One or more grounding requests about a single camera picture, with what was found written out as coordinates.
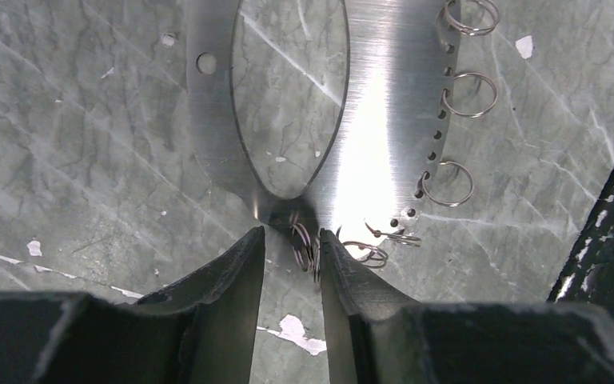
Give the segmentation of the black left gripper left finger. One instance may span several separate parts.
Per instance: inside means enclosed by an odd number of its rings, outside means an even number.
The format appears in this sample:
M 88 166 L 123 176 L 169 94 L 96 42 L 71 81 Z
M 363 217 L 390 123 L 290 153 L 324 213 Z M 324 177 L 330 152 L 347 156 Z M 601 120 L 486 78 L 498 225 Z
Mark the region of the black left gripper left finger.
M 0 291 L 0 383 L 249 380 L 265 229 L 132 304 L 82 291 Z

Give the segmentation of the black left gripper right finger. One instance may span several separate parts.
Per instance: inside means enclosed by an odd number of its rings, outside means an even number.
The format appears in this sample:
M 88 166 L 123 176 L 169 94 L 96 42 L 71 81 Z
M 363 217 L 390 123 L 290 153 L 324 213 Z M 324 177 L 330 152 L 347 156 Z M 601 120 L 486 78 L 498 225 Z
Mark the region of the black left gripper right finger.
M 599 306 L 419 302 L 320 237 L 332 383 L 614 383 L 614 320 Z

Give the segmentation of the metal oval key organizer plate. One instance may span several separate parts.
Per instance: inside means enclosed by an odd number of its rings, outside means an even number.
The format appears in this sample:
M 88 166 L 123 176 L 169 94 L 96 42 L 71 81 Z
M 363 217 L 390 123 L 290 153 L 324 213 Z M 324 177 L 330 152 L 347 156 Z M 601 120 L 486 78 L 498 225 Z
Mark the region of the metal oval key organizer plate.
M 409 234 L 417 202 L 429 200 L 427 181 L 441 157 L 451 117 L 461 38 L 491 34 L 500 11 L 479 2 L 487 25 L 460 20 L 458 1 L 347 1 L 347 83 L 338 124 L 306 187 L 280 198 L 262 184 L 238 126 L 232 85 L 232 46 L 240 4 L 193 1 L 186 35 L 186 84 L 205 174 L 236 194 L 260 222 L 285 234 L 298 266 L 321 274 L 320 230 L 358 246 L 355 259 L 381 268 L 381 243 L 417 246 Z

